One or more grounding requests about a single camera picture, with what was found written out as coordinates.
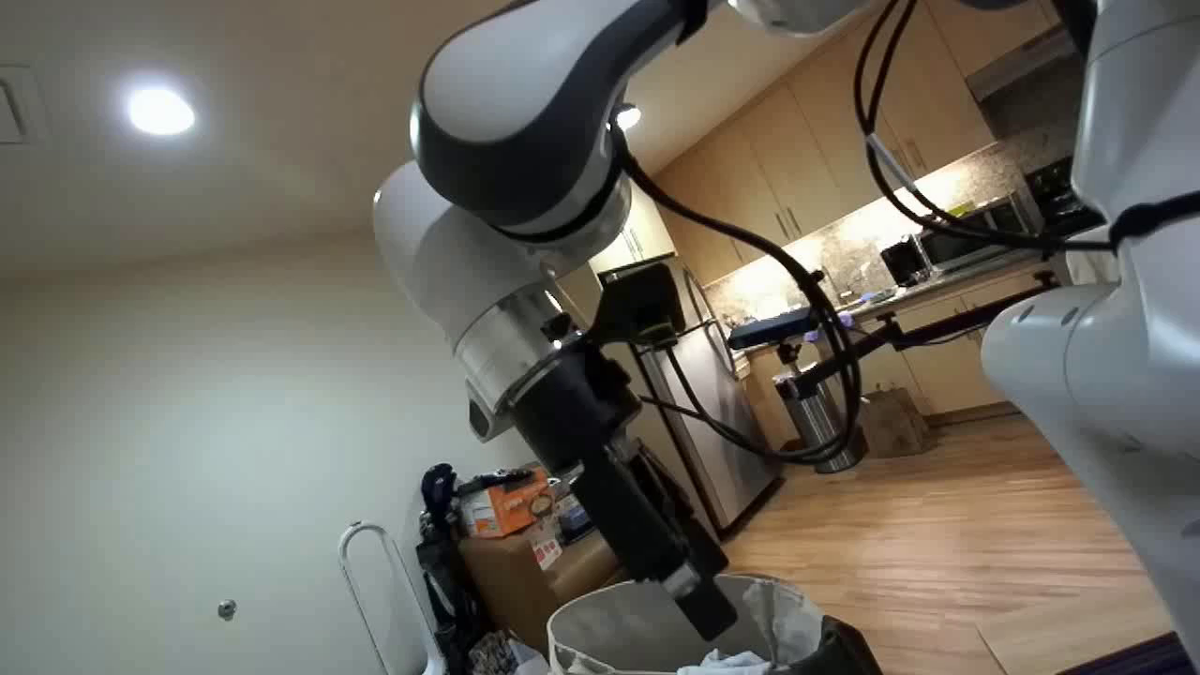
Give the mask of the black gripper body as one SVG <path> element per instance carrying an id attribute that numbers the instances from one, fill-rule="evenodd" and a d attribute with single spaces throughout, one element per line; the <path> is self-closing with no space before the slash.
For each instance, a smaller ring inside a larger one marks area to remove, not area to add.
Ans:
<path id="1" fill-rule="evenodd" d="M 691 495 L 629 431 L 641 402 L 616 361 L 596 350 L 558 352 L 514 392 L 509 411 L 534 456 L 574 477 L 578 503 L 629 578 L 714 578 L 728 566 Z"/>

